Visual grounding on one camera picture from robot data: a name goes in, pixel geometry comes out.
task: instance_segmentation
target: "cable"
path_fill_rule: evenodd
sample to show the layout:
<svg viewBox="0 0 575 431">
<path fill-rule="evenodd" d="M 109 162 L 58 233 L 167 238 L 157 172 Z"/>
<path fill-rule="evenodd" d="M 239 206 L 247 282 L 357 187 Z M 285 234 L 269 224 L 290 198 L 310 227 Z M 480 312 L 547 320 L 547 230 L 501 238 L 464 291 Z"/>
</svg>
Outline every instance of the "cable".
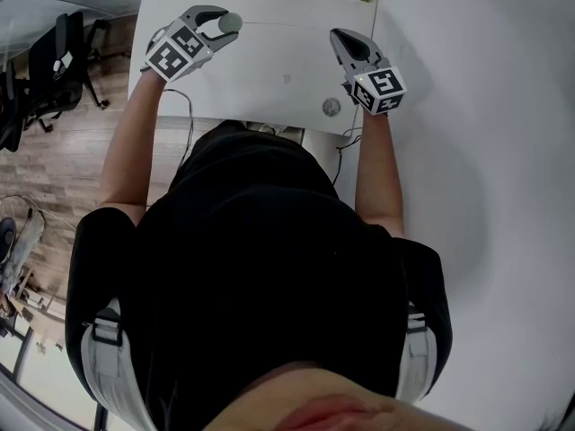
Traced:
<svg viewBox="0 0 575 431">
<path fill-rule="evenodd" d="M 16 218 L 16 211 L 14 210 L 14 200 L 12 200 L 12 216 L 14 219 L 14 224 L 16 224 L 18 219 Z"/>
<path fill-rule="evenodd" d="M 22 232 L 24 231 L 24 228 L 26 228 L 26 225 L 30 222 L 30 218 L 27 217 L 26 218 L 26 222 L 24 222 L 24 226 L 20 229 L 20 232 L 18 232 L 18 225 L 16 225 L 16 232 L 18 232 L 18 234 L 16 235 L 16 237 L 14 238 L 13 244 L 16 244 L 18 242 L 18 240 L 20 239 L 20 236 L 22 235 Z"/>
<path fill-rule="evenodd" d="M 7 195 L 5 197 L 0 198 L 0 205 L 2 205 L 2 201 L 4 201 L 7 198 L 19 198 L 22 201 L 24 201 L 29 207 L 31 207 L 31 203 L 36 207 L 36 209 L 38 209 L 39 212 L 41 212 L 42 214 L 48 214 L 49 216 L 52 216 L 54 218 L 56 218 L 57 220 L 64 222 L 65 224 L 67 224 L 72 230 L 75 231 L 75 227 L 70 224 L 65 218 L 60 217 L 59 215 L 54 214 L 53 212 L 50 212 L 46 209 L 42 209 L 40 206 L 38 206 L 38 203 L 36 203 L 36 201 L 34 201 L 31 197 L 29 197 L 28 195 Z"/>
<path fill-rule="evenodd" d="M 355 128 L 346 129 L 345 131 L 343 131 L 342 136 L 345 136 L 345 135 L 348 134 L 350 131 L 355 131 L 356 129 L 362 129 L 362 128 L 363 128 L 362 126 L 357 126 L 357 127 L 355 127 Z"/>
<path fill-rule="evenodd" d="M 356 144 L 357 142 L 359 142 L 361 140 L 361 135 L 356 136 L 355 139 L 353 139 L 353 142 L 351 144 L 347 144 L 344 145 L 343 147 L 335 147 L 338 150 L 338 153 L 340 154 L 340 164 L 338 165 L 338 173 L 335 174 L 335 178 L 333 179 L 332 182 L 332 186 L 335 185 L 335 182 L 337 181 L 338 177 L 340 177 L 340 172 L 341 172 L 341 161 L 343 160 L 343 153 L 342 151 L 348 147 L 351 147 L 352 145 Z"/>
<path fill-rule="evenodd" d="M 180 164 L 178 164 L 178 171 L 179 171 L 181 166 L 183 165 L 183 162 L 186 161 L 186 155 L 188 154 L 188 151 L 190 150 L 191 146 L 191 137 L 194 135 L 194 118 L 193 118 L 194 107 L 191 103 L 190 97 L 187 94 L 184 94 L 183 92 L 174 90 L 172 88 L 166 88 L 164 92 L 177 92 L 180 96 L 183 96 L 188 100 L 188 110 L 190 112 L 190 132 L 188 133 L 188 144 L 186 144 L 186 151 L 183 153 L 183 156 L 181 157 Z"/>
</svg>

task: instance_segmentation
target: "gray sphere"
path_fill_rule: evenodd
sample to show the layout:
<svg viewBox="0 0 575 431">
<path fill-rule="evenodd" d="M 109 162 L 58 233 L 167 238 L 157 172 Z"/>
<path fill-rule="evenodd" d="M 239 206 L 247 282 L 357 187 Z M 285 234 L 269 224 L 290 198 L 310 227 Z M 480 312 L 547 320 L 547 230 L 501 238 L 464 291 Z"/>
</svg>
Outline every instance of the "gray sphere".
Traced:
<svg viewBox="0 0 575 431">
<path fill-rule="evenodd" d="M 237 13 L 224 14 L 217 26 L 223 33 L 239 32 L 243 26 L 242 17 Z"/>
</svg>

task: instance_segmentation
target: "strap buckle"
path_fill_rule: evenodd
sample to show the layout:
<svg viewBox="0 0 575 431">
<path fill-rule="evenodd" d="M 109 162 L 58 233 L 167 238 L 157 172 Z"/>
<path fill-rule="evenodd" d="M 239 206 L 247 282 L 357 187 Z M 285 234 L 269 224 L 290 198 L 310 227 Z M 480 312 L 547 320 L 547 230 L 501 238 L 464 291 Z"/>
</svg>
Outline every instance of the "strap buckle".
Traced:
<svg viewBox="0 0 575 431">
<path fill-rule="evenodd" d="M 96 314 L 93 320 L 92 338 L 106 345 L 122 346 L 121 321 L 114 310 L 104 308 Z"/>
<path fill-rule="evenodd" d="M 415 334 L 425 332 L 428 329 L 428 322 L 425 314 L 418 312 L 415 305 L 409 302 L 407 317 L 407 333 Z"/>
</svg>

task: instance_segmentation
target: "white table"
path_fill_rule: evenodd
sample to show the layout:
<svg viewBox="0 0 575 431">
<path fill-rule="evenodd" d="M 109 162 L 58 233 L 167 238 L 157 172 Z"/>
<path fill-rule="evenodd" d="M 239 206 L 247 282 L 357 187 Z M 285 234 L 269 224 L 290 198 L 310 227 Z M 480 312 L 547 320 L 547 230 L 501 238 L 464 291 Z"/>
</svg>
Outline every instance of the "white table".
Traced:
<svg viewBox="0 0 575 431">
<path fill-rule="evenodd" d="M 376 2 L 358 0 L 142 0 L 130 65 L 129 92 L 136 86 L 146 46 L 154 32 L 194 4 L 214 4 L 239 13 L 237 41 L 193 75 L 171 84 L 192 99 L 194 115 L 260 121 L 342 134 L 353 126 L 356 107 L 341 87 L 343 70 L 329 30 L 343 27 L 371 36 Z M 215 23 L 204 26 L 207 35 Z M 336 98 L 341 112 L 329 118 L 323 102 Z M 188 115 L 188 105 L 165 94 L 162 116 Z"/>
</svg>

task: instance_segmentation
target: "gray gripper finger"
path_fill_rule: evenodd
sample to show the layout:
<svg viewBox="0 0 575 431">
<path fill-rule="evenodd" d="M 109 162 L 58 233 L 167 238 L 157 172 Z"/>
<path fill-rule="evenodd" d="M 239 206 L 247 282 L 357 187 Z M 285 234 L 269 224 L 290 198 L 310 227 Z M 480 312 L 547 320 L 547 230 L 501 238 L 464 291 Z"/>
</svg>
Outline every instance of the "gray gripper finger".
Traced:
<svg viewBox="0 0 575 431">
<path fill-rule="evenodd" d="M 206 44 L 211 48 L 212 52 L 217 53 L 221 48 L 229 45 L 232 41 L 238 38 L 239 32 L 228 32 L 211 39 L 205 33 L 200 33 L 200 36 Z"/>
<path fill-rule="evenodd" d="M 330 31 L 330 43 L 346 72 L 362 72 L 384 57 L 377 44 L 369 37 L 348 29 Z"/>
<path fill-rule="evenodd" d="M 214 19 L 221 18 L 223 15 L 229 12 L 222 8 L 221 6 L 214 6 L 212 4 L 199 4 L 189 8 L 181 18 L 188 24 L 193 30 L 201 27 L 203 24 Z"/>
</svg>

